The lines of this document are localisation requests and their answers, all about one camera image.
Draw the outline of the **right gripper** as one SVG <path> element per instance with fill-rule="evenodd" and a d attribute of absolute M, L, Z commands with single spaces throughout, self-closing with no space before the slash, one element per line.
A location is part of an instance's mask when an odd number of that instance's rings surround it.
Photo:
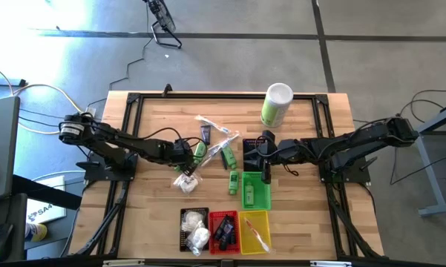
<path fill-rule="evenodd" d="M 295 159 L 295 140 L 284 139 L 276 145 L 268 139 L 260 139 L 256 142 L 255 156 L 258 164 L 261 164 L 261 181 L 270 185 L 272 182 L 271 164 L 282 164 Z"/>

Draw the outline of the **black floor fan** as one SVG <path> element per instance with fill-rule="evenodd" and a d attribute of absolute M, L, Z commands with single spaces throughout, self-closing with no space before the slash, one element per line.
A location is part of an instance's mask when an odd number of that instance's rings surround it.
<path fill-rule="evenodd" d="M 154 37 L 154 41 L 164 47 L 172 47 L 180 49 L 182 47 L 182 42 L 174 35 L 174 31 L 176 30 L 176 26 L 174 24 L 174 20 L 171 16 L 171 13 L 168 10 L 168 7 L 164 0 L 143 0 L 146 4 L 146 6 L 149 8 L 151 13 L 155 16 L 156 21 L 151 25 L 151 32 Z M 173 38 L 177 44 L 169 44 L 160 42 L 157 34 L 156 34 L 156 26 L 159 25 L 160 28 L 163 30 L 164 33 L 167 33 L 170 35 L 171 38 Z"/>

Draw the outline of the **yellow blue container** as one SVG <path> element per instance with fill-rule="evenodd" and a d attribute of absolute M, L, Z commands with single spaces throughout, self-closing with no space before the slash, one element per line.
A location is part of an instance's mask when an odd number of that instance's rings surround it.
<path fill-rule="evenodd" d="M 47 226 L 43 224 L 25 224 L 24 240 L 26 242 L 42 241 L 47 235 Z"/>

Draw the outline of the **clear vanity pack bag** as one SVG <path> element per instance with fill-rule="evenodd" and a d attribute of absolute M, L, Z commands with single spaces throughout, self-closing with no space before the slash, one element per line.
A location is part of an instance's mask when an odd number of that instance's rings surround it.
<path fill-rule="evenodd" d="M 198 173 L 186 175 L 181 173 L 178 178 L 173 181 L 173 186 L 179 188 L 184 194 L 190 194 L 201 182 L 202 178 Z"/>

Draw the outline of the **clear bag of cotton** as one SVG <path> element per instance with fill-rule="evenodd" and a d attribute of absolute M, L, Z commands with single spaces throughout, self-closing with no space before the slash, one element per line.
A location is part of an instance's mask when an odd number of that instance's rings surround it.
<path fill-rule="evenodd" d="M 186 246 L 195 256 L 200 256 L 203 247 L 209 241 L 210 236 L 210 232 L 207 228 L 196 228 L 186 238 Z"/>
<path fill-rule="evenodd" d="M 186 211 L 183 214 L 181 222 L 181 230 L 184 232 L 192 232 L 199 222 L 204 220 L 203 214 L 197 211 Z"/>

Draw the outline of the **black aluminium rig frame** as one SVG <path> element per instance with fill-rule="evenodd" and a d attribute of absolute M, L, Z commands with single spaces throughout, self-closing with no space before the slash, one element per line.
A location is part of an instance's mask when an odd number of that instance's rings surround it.
<path fill-rule="evenodd" d="M 264 126 L 260 111 L 264 97 L 257 93 L 217 95 L 170 92 L 166 97 L 148 96 L 131 109 L 128 94 L 110 93 L 105 110 L 106 123 L 119 126 L 125 116 L 138 127 L 140 136 L 155 134 L 159 139 L 177 135 L 194 136 L 204 116 L 242 138 L 259 136 Z M 352 111 L 344 93 L 297 95 L 283 124 L 274 130 L 277 140 L 341 135 L 354 130 Z M 173 186 L 177 173 L 170 167 L 140 160 L 129 186 L 117 256 L 145 261 L 190 260 L 193 254 L 180 251 L 179 215 L 182 208 L 210 211 L 241 211 L 240 195 L 228 192 L 229 172 L 220 159 L 213 159 L 200 171 L 202 182 L 190 194 Z M 289 260 L 333 260 L 336 257 L 332 215 L 327 188 L 311 164 L 291 165 L 287 171 L 272 168 L 272 208 L 268 213 L 272 253 L 257 254 L 254 260 L 277 264 Z"/>

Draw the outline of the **yellow slotted plastic basket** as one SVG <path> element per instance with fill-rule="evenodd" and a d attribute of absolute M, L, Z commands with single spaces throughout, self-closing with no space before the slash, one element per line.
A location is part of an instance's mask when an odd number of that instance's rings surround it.
<path fill-rule="evenodd" d="M 240 223 L 240 253 L 242 255 L 268 254 L 261 247 L 254 234 L 244 221 L 244 217 L 250 220 L 254 228 L 262 236 L 263 241 L 272 249 L 271 234 L 269 229 L 268 212 L 265 210 L 241 211 L 238 214 Z"/>

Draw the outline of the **dark grey toiletry tube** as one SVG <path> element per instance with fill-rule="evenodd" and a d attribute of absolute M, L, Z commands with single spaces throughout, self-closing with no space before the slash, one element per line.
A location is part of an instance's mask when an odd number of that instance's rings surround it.
<path fill-rule="evenodd" d="M 222 236 L 220 233 L 220 226 L 218 227 L 214 239 L 219 242 L 219 249 L 221 251 L 225 251 L 227 249 L 231 236 L 232 233 Z"/>
<path fill-rule="evenodd" d="M 230 234 L 234 229 L 234 219 L 229 216 L 225 216 L 220 224 L 221 235 Z"/>

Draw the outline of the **red white toothbrush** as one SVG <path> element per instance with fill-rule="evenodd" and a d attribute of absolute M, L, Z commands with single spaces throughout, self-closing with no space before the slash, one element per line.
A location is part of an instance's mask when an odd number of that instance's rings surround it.
<path fill-rule="evenodd" d="M 269 247 L 269 245 L 267 243 L 265 243 L 263 241 L 262 236 L 259 234 L 259 232 L 254 228 L 253 224 L 250 222 L 249 219 L 247 219 L 246 217 L 243 218 L 245 223 L 248 225 L 249 229 L 251 230 L 251 232 L 254 234 L 255 238 L 257 239 L 257 241 L 260 243 L 261 247 L 263 248 L 263 250 L 270 254 L 272 252 L 272 249 Z"/>

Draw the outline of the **wrapped blue white toothbrush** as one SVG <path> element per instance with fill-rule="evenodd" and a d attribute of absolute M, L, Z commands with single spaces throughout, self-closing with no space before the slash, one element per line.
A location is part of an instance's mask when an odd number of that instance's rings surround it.
<path fill-rule="evenodd" d="M 219 151 L 223 150 L 225 147 L 229 147 L 234 140 L 234 138 L 228 138 L 211 147 L 203 158 L 201 166 L 207 165 L 216 156 L 216 154 L 219 153 Z"/>
<path fill-rule="evenodd" d="M 198 121 L 204 122 L 207 125 L 210 125 L 210 126 L 216 128 L 217 130 L 219 130 L 220 132 L 225 133 L 227 135 L 229 135 L 231 133 L 231 131 L 228 128 L 218 125 L 216 122 L 213 122 L 210 119 L 205 118 L 204 116 L 196 115 L 195 119 Z"/>
<path fill-rule="evenodd" d="M 240 136 L 240 132 L 238 132 L 238 131 L 236 131 L 235 133 L 229 134 L 225 139 L 218 142 L 216 145 L 210 147 L 206 152 L 206 156 L 211 156 L 211 155 L 217 153 L 219 150 L 221 150 L 222 148 L 229 145 L 232 140 L 236 139 L 239 136 Z"/>

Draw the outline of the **red slotted plastic basket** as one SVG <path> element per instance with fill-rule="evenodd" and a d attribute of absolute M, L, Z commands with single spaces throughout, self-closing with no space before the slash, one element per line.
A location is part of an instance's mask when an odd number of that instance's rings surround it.
<path fill-rule="evenodd" d="M 216 231 L 220 226 L 223 218 L 225 216 L 232 217 L 234 219 L 234 229 L 232 231 L 231 240 L 229 241 L 228 247 L 225 251 L 219 249 L 219 242 L 214 239 Z M 211 237 L 209 240 L 209 250 L 210 254 L 239 254 L 240 244 L 239 244 L 239 224 L 237 221 L 236 211 L 212 211 L 209 213 L 209 230 Z"/>

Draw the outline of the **black slotted plastic basket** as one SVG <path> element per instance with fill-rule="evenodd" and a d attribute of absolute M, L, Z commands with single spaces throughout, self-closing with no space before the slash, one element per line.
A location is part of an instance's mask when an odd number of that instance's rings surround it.
<path fill-rule="evenodd" d="M 209 208 L 182 208 L 180 210 L 180 226 L 183 218 L 183 214 L 186 211 L 197 211 L 203 214 L 204 220 L 203 225 L 205 228 L 209 228 Z M 186 246 L 186 238 L 190 235 L 191 232 L 184 232 L 180 228 L 180 251 L 190 251 Z"/>
<path fill-rule="evenodd" d="M 269 162 L 261 156 L 266 153 L 266 143 L 264 138 L 243 139 L 244 171 L 267 171 L 270 169 Z"/>

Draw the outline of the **green slotted plastic basket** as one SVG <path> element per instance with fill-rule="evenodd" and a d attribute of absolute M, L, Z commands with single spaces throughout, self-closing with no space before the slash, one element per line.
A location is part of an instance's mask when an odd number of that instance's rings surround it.
<path fill-rule="evenodd" d="M 247 182 L 251 182 L 254 186 L 254 205 L 246 206 L 244 187 Z M 271 186 L 261 181 L 261 172 L 244 171 L 242 173 L 242 208 L 244 210 L 270 210 L 272 208 Z"/>

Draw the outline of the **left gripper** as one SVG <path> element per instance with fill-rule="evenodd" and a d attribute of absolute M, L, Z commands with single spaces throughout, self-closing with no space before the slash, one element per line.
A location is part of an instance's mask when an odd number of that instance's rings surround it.
<path fill-rule="evenodd" d="M 189 173 L 192 174 L 196 170 L 195 164 L 191 164 L 189 168 L 187 166 L 193 162 L 193 152 L 190 144 L 184 139 L 177 139 L 174 143 L 167 145 L 163 155 L 167 165 L 181 165 L 180 170 L 187 177 Z"/>

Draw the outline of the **white printed box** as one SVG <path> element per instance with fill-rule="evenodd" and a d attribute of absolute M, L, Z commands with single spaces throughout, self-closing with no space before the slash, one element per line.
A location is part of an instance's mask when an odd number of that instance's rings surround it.
<path fill-rule="evenodd" d="M 47 179 L 41 179 L 38 183 L 59 189 L 65 190 L 65 178 L 63 176 L 55 176 Z M 66 216 L 66 209 L 55 206 L 48 202 L 38 200 L 27 200 L 27 218 L 26 223 L 43 224 L 52 220 L 57 220 Z"/>

